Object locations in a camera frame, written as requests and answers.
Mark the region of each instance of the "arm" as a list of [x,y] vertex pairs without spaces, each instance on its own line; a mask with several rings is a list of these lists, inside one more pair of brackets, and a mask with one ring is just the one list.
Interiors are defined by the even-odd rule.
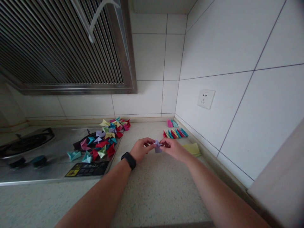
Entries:
[[164,138],[161,150],[185,163],[216,227],[269,227],[235,192],[176,140]]
[[[144,138],[135,143],[130,155],[136,163],[156,147],[154,142]],[[102,226],[109,227],[130,173],[129,163],[121,160],[63,216],[56,227],[99,227],[100,222]]]

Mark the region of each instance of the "smartwatch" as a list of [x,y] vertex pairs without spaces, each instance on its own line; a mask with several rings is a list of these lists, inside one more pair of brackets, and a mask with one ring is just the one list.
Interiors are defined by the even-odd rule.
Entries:
[[129,166],[131,168],[131,170],[133,170],[136,167],[136,161],[135,159],[132,157],[132,155],[129,154],[129,152],[126,152],[124,155],[121,156],[120,160],[122,159],[126,159],[127,162],[129,163]]

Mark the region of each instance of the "forearm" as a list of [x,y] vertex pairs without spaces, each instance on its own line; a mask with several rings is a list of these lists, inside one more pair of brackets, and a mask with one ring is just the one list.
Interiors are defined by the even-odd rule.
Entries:
[[109,227],[130,173],[128,162],[121,160],[68,211],[57,227]]
[[185,162],[216,227],[269,227],[268,224],[202,162]]

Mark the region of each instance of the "gas stove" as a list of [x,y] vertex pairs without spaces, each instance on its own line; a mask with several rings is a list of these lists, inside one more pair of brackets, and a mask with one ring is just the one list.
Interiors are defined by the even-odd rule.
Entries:
[[[47,128],[24,136],[17,135],[17,140],[0,146],[0,186],[100,178],[100,175],[89,175],[94,164],[83,164],[81,177],[65,177],[82,161],[82,156],[70,161],[67,152],[73,152],[75,143],[97,130],[101,129]],[[102,173],[108,172],[114,156],[106,156],[99,161],[105,166]]]

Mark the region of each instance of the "burner knob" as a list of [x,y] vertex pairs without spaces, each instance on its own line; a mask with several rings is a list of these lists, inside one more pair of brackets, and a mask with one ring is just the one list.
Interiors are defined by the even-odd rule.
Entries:
[[38,168],[38,167],[40,167],[40,166],[45,165],[46,162],[47,162],[47,157],[44,156],[44,155],[40,155],[40,156],[38,156],[38,157],[35,157],[35,158],[31,161],[32,165],[33,165],[35,168]]
[[21,168],[25,164],[26,160],[24,157],[15,157],[7,162],[8,166],[17,169]]

